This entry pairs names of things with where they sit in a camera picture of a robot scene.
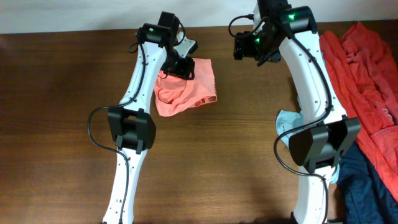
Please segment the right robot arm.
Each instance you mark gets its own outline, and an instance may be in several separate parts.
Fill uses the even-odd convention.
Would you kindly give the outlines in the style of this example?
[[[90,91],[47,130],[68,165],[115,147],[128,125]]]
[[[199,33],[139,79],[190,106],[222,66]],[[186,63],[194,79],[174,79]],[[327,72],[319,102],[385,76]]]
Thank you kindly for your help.
[[[284,131],[274,142],[287,136],[289,152],[297,168],[289,167],[274,155],[287,171],[297,175],[298,199],[293,223],[327,223],[329,184],[356,139],[361,125],[349,118],[328,76],[320,49],[320,36],[312,10],[292,7],[286,0],[258,0],[247,16],[251,31],[231,34],[234,58],[254,58],[261,66],[285,60],[291,72],[303,113],[303,125]]]

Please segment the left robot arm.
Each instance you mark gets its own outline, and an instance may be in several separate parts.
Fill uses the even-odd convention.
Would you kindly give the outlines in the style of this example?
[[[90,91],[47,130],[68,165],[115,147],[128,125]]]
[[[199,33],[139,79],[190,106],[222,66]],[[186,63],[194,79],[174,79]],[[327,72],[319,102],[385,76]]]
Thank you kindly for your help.
[[[182,24],[170,12],[158,23],[145,23],[137,32],[137,60],[125,95],[117,106],[107,107],[108,124],[116,147],[116,172],[105,224],[133,223],[134,197],[144,158],[155,140],[156,125],[150,103],[159,74],[182,80],[195,78],[197,49],[194,40],[179,32]]]

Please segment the salmon pink shirt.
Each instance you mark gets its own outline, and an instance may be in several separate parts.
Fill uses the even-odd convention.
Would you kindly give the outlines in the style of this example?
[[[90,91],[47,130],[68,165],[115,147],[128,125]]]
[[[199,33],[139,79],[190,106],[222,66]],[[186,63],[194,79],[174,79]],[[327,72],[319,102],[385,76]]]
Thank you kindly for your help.
[[[160,71],[156,79],[155,105],[160,116],[170,117],[189,108],[217,101],[215,76],[210,59],[194,58],[195,78],[183,80]]]

